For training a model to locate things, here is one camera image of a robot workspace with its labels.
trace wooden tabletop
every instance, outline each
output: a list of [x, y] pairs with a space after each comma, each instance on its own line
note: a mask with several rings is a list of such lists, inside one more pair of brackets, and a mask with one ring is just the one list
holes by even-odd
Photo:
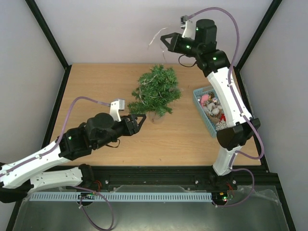
[[[111, 102], [122, 98], [126, 104], [134, 98], [131, 92], [138, 86], [137, 80], [149, 72], [152, 64], [74, 64], [72, 66], [52, 140], [60, 134], [64, 118], [71, 102], [78, 96]], [[167, 114], [161, 124], [147, 119], [140, 132], [131, 137], [121, 137], [118, 148], [102, 147], [91, 155], [66, 163], [92, 166], [210, 166], [216, 160], [219, 144], [213, 139], [193, 104], [193, 90], [208, 86], [209, 82], [197, 67], [174, 67], [182, 97], [171, 103], [173, 114]], [[109, 113], [104, 107], [80, 100], [68, 120], [66, 130], [86, 122], [97, 113]], [[127, 115], [127, 108], [120, 112]], [[243, 152], [257, 156], [253, 139], [247, 141]], [[260, 165], [260, 161], [238, 155], [235, 165]]]

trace blue basket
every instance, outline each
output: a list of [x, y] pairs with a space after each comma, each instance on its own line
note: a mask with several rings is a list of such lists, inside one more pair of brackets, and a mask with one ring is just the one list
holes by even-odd
[[212, 123], [212, 121], [209, 120], [209, 118], [205, 114], [203, 108], [201, 107], [201, 104], [199, 103], [199, 101], [197, 99], [198, 96], [203, 96], [203, 95], [208, 94], [210, 92], [214, 92], [215, 97], [217, 97], [216, 92], [214, 91], [212, 86], [208, 86], [208, 87], [199, 88], [199, 89], [194, 90], [193, 91], [193, 102], [196, 105], [198, 112], [201, 115], [203, 122], [207, 126], [207, 129], [210, 132], [211, 136], [213, 138], [216, 138], [216, 133], [217, 133], [216, 125], [214, 123]]

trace artificial pine tree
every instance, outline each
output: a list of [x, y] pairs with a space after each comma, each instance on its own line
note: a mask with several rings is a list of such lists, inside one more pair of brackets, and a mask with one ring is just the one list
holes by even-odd
[[155, 65], [151, 72], [144, 73], [138, 80], [139, 86], [132, 92], [136, 101], [128, 104], [131, 114], [155, 112], [162, 117], [166, 112], [172, 113], [168, 104], [181, 97], [178, 79], [172, 67]]

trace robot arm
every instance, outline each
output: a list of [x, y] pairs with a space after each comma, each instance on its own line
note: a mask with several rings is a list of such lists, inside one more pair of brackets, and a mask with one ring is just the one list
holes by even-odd
[[124, 100], [110, 104], [110, 114], [99, 113], [95, 117], [71, 128], [64, 133], [59, 145], [50, 153], [57, 141], [45, 148], [11, 164], [0, 166], [0, 200], [5, 203], [24, 198], [28, 193], [61, 186], [87, 187], [94, 181], [88, 165], [80, 165], [68, 170], [44, 172], [59, 164], [90, 155], [110, 142], [117, 142], [121, 136], [132, 136], [139, 132], [145, 115], [120, 116]]
[[197, 66], [203, 71], [218, 95], [221, 106], [224, 110], [227, 128], [217, 132], [217, 140], [220, 144], [218, 158], [213, 169], [219, 176], [231, 172], [233, 162], [246, 141], [253, 135], [253, 131], [246, 122], [244, 116], [250, 120], [253, 126], [258, 129], [259, 119], [253, 119], [245, 107], [242, 98], [234, 85], [231, 75], [231, 84], [228, 80], [230, 62], [225, 52], [216, 48], [217, 27], [213, 20], [201, 19], [196, 26], [187, 17], [181, 18], [183, 34], [172, 33], [161, 36], [161, 41], [171, 52], [184, 54], [187, 57], [196, 58]]

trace gray wall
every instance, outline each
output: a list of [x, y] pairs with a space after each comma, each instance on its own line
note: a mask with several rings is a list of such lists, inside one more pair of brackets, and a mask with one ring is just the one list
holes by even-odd
[[[0, 162], [40, 149], [63, 68], [24, 0], [0, 1]], [[5, 230], [14, 203], [0, 203]]]
[[297, 230], [307, 230], [308, 2], [284, 0], [244, 65], [270, 170], [279, 174]]
[[[222, 7], [233, 14], [241, 32], [239, 53], [244, 51], [271, 0], [37, 0], [46, 21], [69, 63], [164, 63], [159, 37], [182, 32], [180, 17], [206, 7]], [[218, 27], [218, 46], [231, 57], [235, 31], [221, 12], [194, 18], [211, 18]], [[165, 52], [168, 63], [178, 54]]]

